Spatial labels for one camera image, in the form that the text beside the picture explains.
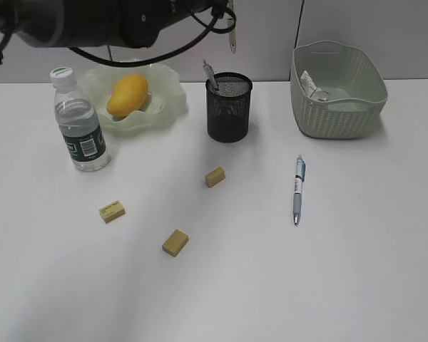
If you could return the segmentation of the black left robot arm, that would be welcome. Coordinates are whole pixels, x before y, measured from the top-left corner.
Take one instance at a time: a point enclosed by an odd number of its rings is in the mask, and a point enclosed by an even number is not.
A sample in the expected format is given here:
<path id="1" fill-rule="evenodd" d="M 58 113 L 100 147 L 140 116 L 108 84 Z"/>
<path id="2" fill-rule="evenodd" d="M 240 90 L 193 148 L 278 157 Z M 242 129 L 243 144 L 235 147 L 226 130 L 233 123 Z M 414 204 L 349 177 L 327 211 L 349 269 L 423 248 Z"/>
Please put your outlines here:
<path id="1" fill-rule="evenodd" d="M 226 1 L 0 1 L 0 32 L 35 48 L 149 48 L 159 33 L 190 14 L 223 15 Z"/>

